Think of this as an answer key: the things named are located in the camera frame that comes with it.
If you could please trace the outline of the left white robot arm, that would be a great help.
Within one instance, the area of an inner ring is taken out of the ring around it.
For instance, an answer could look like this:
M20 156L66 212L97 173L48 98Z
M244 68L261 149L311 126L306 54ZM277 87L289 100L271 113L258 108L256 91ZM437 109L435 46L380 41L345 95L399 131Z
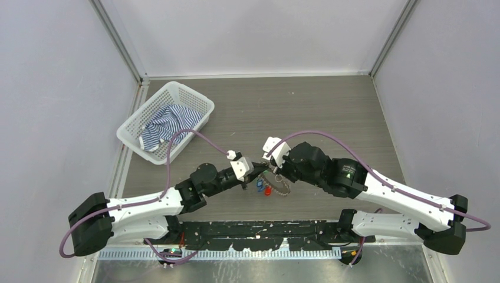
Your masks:
M206 197L236 186L246 188L268 169L266 163L232 162L218 170L203 163L189 178L161 191L133 198L107 199L93 193L69 217L70 230L63 240L73 242L73 256L94 254L108 244L134 239L162 239L167 244L180 239L177 216L206 206Z

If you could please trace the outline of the blue key tag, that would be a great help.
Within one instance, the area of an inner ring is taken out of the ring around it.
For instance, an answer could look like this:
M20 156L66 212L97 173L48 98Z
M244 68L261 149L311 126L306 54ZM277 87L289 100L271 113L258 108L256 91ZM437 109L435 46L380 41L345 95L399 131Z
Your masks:
M262 192L265 189L264 181L262 179L258 179L256 182L256 187L258 188L258 192Z

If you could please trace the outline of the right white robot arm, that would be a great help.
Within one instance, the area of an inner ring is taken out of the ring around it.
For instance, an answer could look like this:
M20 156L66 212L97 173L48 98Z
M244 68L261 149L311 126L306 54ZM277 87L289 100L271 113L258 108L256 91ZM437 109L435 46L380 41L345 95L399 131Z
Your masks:
M446 198L420 192L377 171L370 173L353 159L331 159L307 142L293 148L286 143L277 148L264 146L263 150L264 158L277 166L276 172L291 182L302 181L335 197L368 201L396 211L376 216L344 209L336 227L344 242L372 235L420 239L435 252L457 255L466 241L463 216L452 213L467 212L468 199L462 195Z

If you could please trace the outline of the blue white striped cloth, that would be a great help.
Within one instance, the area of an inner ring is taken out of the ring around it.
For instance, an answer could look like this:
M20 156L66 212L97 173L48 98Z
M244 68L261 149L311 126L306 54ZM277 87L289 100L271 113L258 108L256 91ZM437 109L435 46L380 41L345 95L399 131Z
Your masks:
M178 104L164 104L156 110L151 119L142 127L139 136L140 147L147 152L156 151L164 142L183 129L193 129L203 115Z

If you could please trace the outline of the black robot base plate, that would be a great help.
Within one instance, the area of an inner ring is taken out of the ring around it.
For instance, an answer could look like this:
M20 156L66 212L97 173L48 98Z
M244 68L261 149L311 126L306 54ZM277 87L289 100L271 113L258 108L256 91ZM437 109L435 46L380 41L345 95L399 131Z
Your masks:
M359 244L361 238L342 233L328 221L184 221L167 235L152 239L156 245L178 245L192 251L276 251L287 244L291 251L326 251Z

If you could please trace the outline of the white plastic mesh basket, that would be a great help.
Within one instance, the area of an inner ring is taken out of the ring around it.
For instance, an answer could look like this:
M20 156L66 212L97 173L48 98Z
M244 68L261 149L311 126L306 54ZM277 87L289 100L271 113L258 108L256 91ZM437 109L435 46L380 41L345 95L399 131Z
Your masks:
M170 161L173 161L194 137L194 134L190 132L180 134L175 138L170 150L167 148L168 142L161 144L154 152L147 152L141 149L139 136L142 132L142 127L151 119L154 112L164 104L178 104L200 112L203 117L193 128L196 131L199 131L209 121L210 114L215 109L212 100L194 89L175 81L168 82L146 100L118 128L116 135L129 149L156 165L165 164L167 162L167 155L170 156Z

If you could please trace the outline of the large metal keyring disc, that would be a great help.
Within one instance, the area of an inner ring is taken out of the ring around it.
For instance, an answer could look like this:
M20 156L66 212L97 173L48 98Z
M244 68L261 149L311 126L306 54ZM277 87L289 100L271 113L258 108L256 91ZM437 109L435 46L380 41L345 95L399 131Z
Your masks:
M266 172L260 177L260 179L264 181L265 188L270 187L272 189L272 193L275 192L280 196L287 196L291 192L288 181L281 175L275 175L271 172Z

